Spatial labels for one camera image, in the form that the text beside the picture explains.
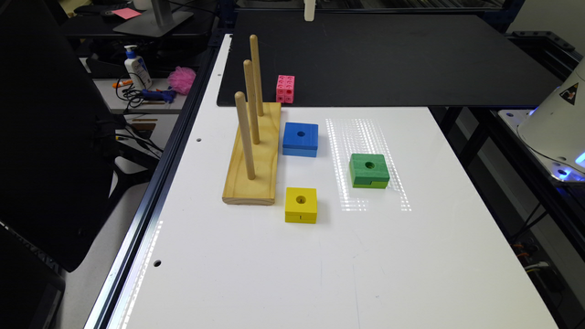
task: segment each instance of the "blue light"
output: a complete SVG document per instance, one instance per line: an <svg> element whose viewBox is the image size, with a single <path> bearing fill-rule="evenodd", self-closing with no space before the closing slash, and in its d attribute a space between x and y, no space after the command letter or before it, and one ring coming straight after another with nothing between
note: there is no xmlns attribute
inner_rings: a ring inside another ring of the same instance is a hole
<svg viewBox="0 0 585 329"><path fill-rule="evenodd" d="M581 165L581 163L582 163L583 161L585 161L585 152L584 152L583 154L579 155L579 157L577 158L577 160L575 160L575 163L576 163L577 165Z"/></svg>
<svg viewBox="0 0 585 329"><path fill-rule="evenodd" d="M564 174L564 175L559 173L560 175L558 175L558 178L565 179L565 178L569 177L570 170L565 171L565 173L566 174Z"/></svg>

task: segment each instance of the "yellow block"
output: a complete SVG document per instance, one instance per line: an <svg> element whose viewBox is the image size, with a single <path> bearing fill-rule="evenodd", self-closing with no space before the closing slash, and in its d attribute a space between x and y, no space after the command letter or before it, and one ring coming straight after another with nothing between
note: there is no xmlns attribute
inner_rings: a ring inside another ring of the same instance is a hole
<svg viewBox="0 0 585 329"><path fill-rule="evenodd" d="M286 188L284 221L315 224L317 222L317 190L315 188Z"/></svg>
<svg viewBox="0 0 585 329"><path fill-rule="evenodd" d="M274 204L281 104L265 102L264 116L258 118L258 125L260 143L252 144L256 171L256 178L253 180L249 180L246 174L246 162L238 128L222 196L223 202L229 205L269 206Z"/></svg>

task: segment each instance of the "black cable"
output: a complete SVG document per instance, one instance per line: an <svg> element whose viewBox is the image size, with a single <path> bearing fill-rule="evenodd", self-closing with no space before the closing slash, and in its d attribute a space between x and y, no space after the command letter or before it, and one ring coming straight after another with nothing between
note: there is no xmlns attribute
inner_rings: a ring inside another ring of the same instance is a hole
<svg viewBox="0 0 585 329"><path fill-rule="evenodd" d="M138 130L136 130L136 128L134 128L134 126L132 126L131 124L127 124L127 126L128 126L128 127L130 127L130 129L132 129L132 131L134 132L134 133L132 133L132 132L130 132L130 131L128 130L128 128L124 128L124 129L126 130L126 132L130 133L130 135L132 135L132 136L138 135L138 137L140 137L140 138L142 138L143 140L146 140L146 141L148 141L150 144L152 144L152 145L153 145L153 147L154 147L156 150L158 150L158 151L160 151L160 152L164 152L164 150L163 150L162 148L160 148L160 147L156 146L156 144L155 144L153 141L151 141L151 139L150 139L150 138L147 138L147 137L142 137L142 136L140 135L140 132L139 132Z"/></svg>
<svg viewBox="0 0 585 329"><path fill-rule="evenodd" d="M169 4L173 4L173 5L180 5L180 6L185 6L185 7L187 7L187 8L192 8L192 9L197 9L197 10L201 10L201 11L204 11L204 12L208 12L208 13L211 13L211 14L213 14L214 16L217 16L217 17L218 17L218 14L216 14L216 12L214 12L214 11L211 11L211 10L207 10L207 9L203 9L203 8L195 7L195 6L192 6L192 5L183 5L183 4L180 4L180 3L178 3L178 2L175 2L175 1L170 1L170 0L166 0L166 2L167 2L167 3L169 3Z"/></svg>
<svg viewBox="0 0 585 329"><path fill-rule="evenodd" d="M154 149L156 149L156 150L158 150L158 151L162 152L162 150L160 150L160 149L158 148L158 146L154 145L154 143L147 142L147 141L143 140L143 139L142 139L142 138L140 138L140 137L134 137L134 136L127 135L127 134L123 134L123 133L116 133L116 136L119 136L119 137L124 137L124 138L130 138L130 139L134 139L136 142L143 142L144 144L150 145L150 146L152 146Z"/></svg>
<svg viewBox="0 0 585 329"><path fill-rule="evenodd" d="M515 239L520 238L523 234L525 234L526 232L528 232L533 226L535 226L536 224L538 224L538 222L542 218L544 218L546 215L548 215L548 212L545 210L545 212L543 212L542 214L540 214L540 216L538 216L535 220L533 220L532 223L530 223L530 225L526 226L523 231L519 231L518 233L516 233Z"/></svg>
<svg viewBox="0 0 585 329"><path fill-rule="evenodd" d="M148 147L148 143L146 141L140 140L136 137L132 137L132 136L124 135L124 134L119 134L119 133L116 133L116 136L134 139L136 141L136 143L138 143L138 145L140 145L142 148L144 148L144 150L152 153L157 159L160 160L161 157L158 156L158 154L156 154L155 152L153 152L153 150L151 150L150 147Z"/></svg>
<svg viewBox="0 0 585 329"><path fill-rule="evenodd" d="M138 79L144 85L144 80L138 74L128 72L127 75L130 79L132 79L132 75L138 77ZM137 90L134 88L134 82L132 84L130 84L130 86L128 86L128 88L122 90L122 97L120 97L120 94L118 93L118 89L122 88L122 87L120 87L120 81L125 76L126 76L126 74L124 74L120 78L118 78L118 81L116 83L116 97L118 97L122 101L128 101L123 113L127 113L130 110L130 108L135 109L135 108L139 107L144 101L143 92L141 90Z"/></svg>
<svg viewBox="0 0 585 329"><path fill-rule="evenodd" d="M559 291L558 293L560 293L560 301L558 301L558 304L556 307L557 310L560 307L560 305L563 303L563 300L565 299L565 295L563 294L563 291Z"/></svg>
<svg viewBox="0 0 585 329"><path fill-rule="evenodd" d="M582 325L583 322L585 322L585 317L581 319L581 321L579 321L579 323L577 325L575 325L575 327L573 329L577 329L578 326Z"/></svg>
<svg viewBox="0 0 585 329"><path fill-rule="evenodd" d="M534 210L532 210L532 212L530 213L530 215L528 215L528 218L524 221L524 224L522 224L522 227L520 227L520 229L517 231L516 234L514 234L512 237L510 237L508 239L508 243L513 243L515 239L518 238L520 232L522 232L524 230L524 228L528 225L528 222L530 221L530 219L534 216L534 214L537 213L538 208L540 207L540 202L538 202L537 206L534 208Z"/></svg>

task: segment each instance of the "white table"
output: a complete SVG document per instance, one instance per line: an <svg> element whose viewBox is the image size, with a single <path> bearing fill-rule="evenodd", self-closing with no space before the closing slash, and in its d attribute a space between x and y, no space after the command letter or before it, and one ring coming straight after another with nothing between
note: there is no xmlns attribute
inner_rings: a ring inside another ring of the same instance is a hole
<svg viewBox="0 0 585 329"><path fill-rule="evenodd" d="M281 142L317 123L317 157L280 153L275 205L224 204L229 42L110 328L556 328L425 108L284 107ZM387 157L387 189L351 187L359 152ZM286 187L317 189L317 224L284 222Z"/></svg>
<svg viewBox="0 0 585 329"><path fill-rule="evenodd" d="M116 96L116 89L112 87L113 83L116 83L117 79L94 79L93 83L100 90L101 96L110 107L112 113L122 113L126 109L128 101L120 100ZM126 89L127 86L122 86L118 89L118 94L122 96L122 90ZM153 86L150 90L166 90L168 89L168 82L166 79L153 79ZM165 104L147 104L144 103L137 108L130 108L130 112L147 112L151 114L178 114L181 112L183 105L185 104L186 95L178 94L172 103Z"/></svg>

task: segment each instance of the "black table surface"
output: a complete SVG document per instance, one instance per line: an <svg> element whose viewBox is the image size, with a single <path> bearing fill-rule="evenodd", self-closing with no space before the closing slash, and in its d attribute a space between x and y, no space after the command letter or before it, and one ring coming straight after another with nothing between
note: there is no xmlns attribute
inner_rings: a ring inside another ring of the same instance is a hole
<svg viewBox="0 0 585 329"><path fill-rule="evenodd" d="M213 11L217 3L206 3L201 7ZM187 21L171 30L166 37L205 37L210 35L215 16L209 12L195 8L182 8L193 13ZM113 29L122 24L123 20L104 21L100 15L74 16L61 26L61 32L68 38L146 38L114 32Z"/></svg>
<svg viewBox="0 0 585 329"><path fill-rule="evenodd" d="M219 106L245 91L259 38L264 101L295 76L290 106L535 107L560 81L477 16L239 13Z"/></svg>

